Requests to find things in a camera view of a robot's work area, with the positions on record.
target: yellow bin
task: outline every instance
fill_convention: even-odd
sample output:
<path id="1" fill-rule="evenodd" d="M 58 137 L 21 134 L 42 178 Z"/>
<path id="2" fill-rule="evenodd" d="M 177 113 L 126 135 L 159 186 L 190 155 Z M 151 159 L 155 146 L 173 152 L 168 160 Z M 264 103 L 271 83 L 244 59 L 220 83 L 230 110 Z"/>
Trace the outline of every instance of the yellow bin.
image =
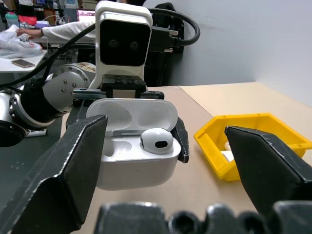
<path id="1" fill-rule="evenodd" d="M 194 138 L 217 176 L 225 181 L 240 180 L 235 161 L 229 162 L 221 153 L 228 141 L 224 134 L 228 125 L 275 134 L 300 157 L 312 149 L 312 142 L 271 114 L 216 116 L 195 133 Z"/>

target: open case lid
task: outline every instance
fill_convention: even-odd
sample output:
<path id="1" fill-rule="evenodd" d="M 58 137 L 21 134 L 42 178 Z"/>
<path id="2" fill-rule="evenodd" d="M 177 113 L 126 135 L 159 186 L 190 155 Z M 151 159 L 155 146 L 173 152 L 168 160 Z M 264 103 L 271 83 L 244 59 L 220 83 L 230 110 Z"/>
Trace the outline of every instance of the open case lid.
<path id="1" fill-rule="evenodd" d="M 86 117 L 106 115 L 106 136 L 140 135 L 151 128 L 171 131 L 177 122 L 173 104 L 159 99 L 105 98 L 88 108 Z"/>

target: computer screen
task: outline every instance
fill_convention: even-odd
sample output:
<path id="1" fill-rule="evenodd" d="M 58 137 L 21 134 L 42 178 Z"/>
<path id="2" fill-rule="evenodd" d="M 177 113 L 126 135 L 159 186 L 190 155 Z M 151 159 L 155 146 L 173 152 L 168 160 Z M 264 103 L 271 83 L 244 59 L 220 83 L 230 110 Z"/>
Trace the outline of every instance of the computer screen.
<path id="1" fill-rule="evenodd" d="M 93 10 L 82 10 L 77 9 L 77 20 L 78 22 L 95 22 L 96 21 L 96 12 Z"/>

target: person's arm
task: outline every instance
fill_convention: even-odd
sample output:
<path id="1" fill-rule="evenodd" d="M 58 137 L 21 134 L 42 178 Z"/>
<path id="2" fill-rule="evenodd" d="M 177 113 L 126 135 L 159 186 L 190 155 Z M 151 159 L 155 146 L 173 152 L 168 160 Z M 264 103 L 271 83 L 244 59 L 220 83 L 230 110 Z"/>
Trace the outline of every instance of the person's arm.
<path id="1" fill-rule="evenodd" d="M 51 39 L 51 40 L 55 39 L 55 40 L 68 41 L 92 24 L 93 22 L 72 22 L 72 23 L 67 23 L 64 25 L 59 25 L 59 26 L 54 26 L 54 27 L 45 27 L 45 28 L 42 28 L 41 30 L 21 28 L 17 30 L 16 33 L 17 33 L 17 36 L 20 36 L 24 33 L 28 34 L 30 36 L 29 39 L 41 38 L 43 36 L 46 36 L 48 39 Z M 85 35 L 83 38 L 95 39 L 95 37 L 96 37 L 96 33 L 95 31 L 92 31 L 91 33 L 88 33 L 87 35 Z"/>

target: white sleeve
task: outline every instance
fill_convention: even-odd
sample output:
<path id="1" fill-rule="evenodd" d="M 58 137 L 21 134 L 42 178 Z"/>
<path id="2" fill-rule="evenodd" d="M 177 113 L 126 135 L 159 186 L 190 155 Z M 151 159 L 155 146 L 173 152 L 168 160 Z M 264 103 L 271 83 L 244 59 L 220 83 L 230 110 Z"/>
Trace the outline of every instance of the white sleeve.
<path id="1" fill-rule="evenodd" d="M 75 35 L 86 29 L 94 22 L 72 22 L 64 25 L 45 27 L 42 29 L 43 35 L 48 39 L 70 40 Z M 96 32 L 93 30 L 83 37 L 84 39 L 95 39 Z"/>

